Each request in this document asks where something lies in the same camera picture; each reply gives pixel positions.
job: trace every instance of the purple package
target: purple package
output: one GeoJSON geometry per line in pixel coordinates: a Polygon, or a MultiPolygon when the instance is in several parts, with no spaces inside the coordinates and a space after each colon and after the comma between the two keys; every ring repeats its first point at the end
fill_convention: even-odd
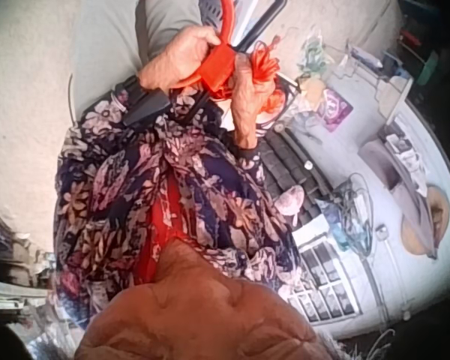
{"type": "Polygon", "coordinates": [[[332,133],[352,112],[353,106],[330,88],[323,91],[323,96],[325,100],[320,104],[317,113],[324,121],[323,126],[332,133]]]}

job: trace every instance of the floral dress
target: floral dress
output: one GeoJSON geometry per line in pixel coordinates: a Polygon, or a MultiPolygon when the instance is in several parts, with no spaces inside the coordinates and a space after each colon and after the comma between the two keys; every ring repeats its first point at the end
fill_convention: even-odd
{"type": "Polygon", "coordinates": [[[166,225],[178,216],[167,208],[170,173],[186,210],[182,231],[205,260],[282,296],[300,277],[290,228],[264,190],[260,154],[233,145],[213,103],[184,124],[195,95],[190,88],[173,94],[171,110],[138,131],[122,123],[128,93],[119,84],[67,132],[55,181],[55,288],[83,328],[134,285],[134,267],[153,236],[155,201],[166,225]]]}

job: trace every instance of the hand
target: hand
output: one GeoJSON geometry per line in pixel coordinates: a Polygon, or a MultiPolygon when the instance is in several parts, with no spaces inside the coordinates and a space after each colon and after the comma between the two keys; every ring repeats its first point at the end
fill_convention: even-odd
{"type": "Polygon", "coordinates": [[[254,84],[252,67],[245,54],[235,57],[233,74],[232,117],[235,125],[235,144],[241,149],[257,147],[257,116],[263,104],[275,90],[273,81],[254,84]]]}
{"type": "Polygon", "coordinates": [[[211,26],[188,26],[181,30],[165,50],[151,60],[140,72],[140,84],[145,89],[171,86],[193,74],[209,52],[210,45],[221,40],[211,26]]]}

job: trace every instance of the elderly woman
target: elderly woman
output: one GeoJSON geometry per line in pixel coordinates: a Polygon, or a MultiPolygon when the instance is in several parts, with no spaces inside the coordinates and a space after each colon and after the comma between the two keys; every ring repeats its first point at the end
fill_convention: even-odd
{"type": "Polygon", "coordinates": [[[220,40],[200,25],[197,0],[145,0],[151,60],[139,68],[135,6],[85,0],[77,33],[82,115],[58,159],[54,229],[57,295],[86,329],[76,358],[331,359],[279,296],[301,269],[256,150],[274,83],[254,85],[237,55],[235,132],[220,129],[213,103],[185,122],[197,92],[170,88],[220,40]],[[137,89],[169,95],[152,127],[123,121],[137,89]]]}

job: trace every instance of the orange plug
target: orange plug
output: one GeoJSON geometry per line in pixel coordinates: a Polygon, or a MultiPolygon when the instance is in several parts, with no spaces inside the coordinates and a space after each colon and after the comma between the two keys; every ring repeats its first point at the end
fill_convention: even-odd
{"type": "Polygon", "coordinates": [[[215,47],[199,68],[199,75],[210,92],[215,93],[233,75],[235,50],[222,43],[215,47]]]}

